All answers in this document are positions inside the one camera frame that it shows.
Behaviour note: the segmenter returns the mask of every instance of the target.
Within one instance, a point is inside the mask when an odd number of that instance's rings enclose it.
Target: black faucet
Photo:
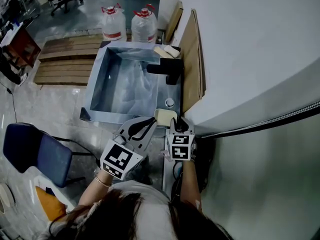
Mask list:
[[[184,61],[179,58],[160,58],[160,65],[149,64],[146,71],[151,74],[167,75],[165,82],[167,85],[175,86],[184,70]]]

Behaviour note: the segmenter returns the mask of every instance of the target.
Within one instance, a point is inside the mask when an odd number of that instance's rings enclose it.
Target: chair seat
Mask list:
[[[43,133],[32,124],[11,123],[7,126],[3,154],[20,172],[36,166]]]
[[[65,187],[71,160],[72,151],[69,148],[50,135],[43,135],[36,167],[60,188]]]

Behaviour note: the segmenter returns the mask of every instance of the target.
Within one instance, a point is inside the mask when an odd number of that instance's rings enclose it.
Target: sponge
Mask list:
[[[161,109],[161,108],[157,108],[154,111],[153,116],[157,120],[158,126],[167,126],[167,127],[170,127],[170,123],[171,123],[172,118],[175,118],[175,120],[177,121],[177,117],[178,117],[178,115],[175,111]]]
[[[170,54],[162,50],[159,46],[154,47],[153,50],[163,58],[173,59],[173,57]]]
[[[164,47],[164,50],[174,58],[177,58],[180,55],[180,52],[170,45]]]

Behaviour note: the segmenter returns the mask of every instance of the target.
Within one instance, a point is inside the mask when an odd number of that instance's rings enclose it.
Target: sink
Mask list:
[[[168,85],[166,75],[147,72],[147,65],[160,64],[155,46],[164,48],[151,43],[102,42],[80,118],[123,124],[136,117],[152,117],[156,109],[180,115],[180,79],[176,85]]]

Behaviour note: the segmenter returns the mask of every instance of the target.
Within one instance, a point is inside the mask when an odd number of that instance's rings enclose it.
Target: bracelet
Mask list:
[[[96,179],[97,182],[101,183],[101,184],[104,185],[106,188],[110,188],[110,187],[111,187],[111,185],[108,186],[107,184],[104,184],[104,183],[98,178],[98,175],[97,175],[97,174],[94,175],[94,178]]]

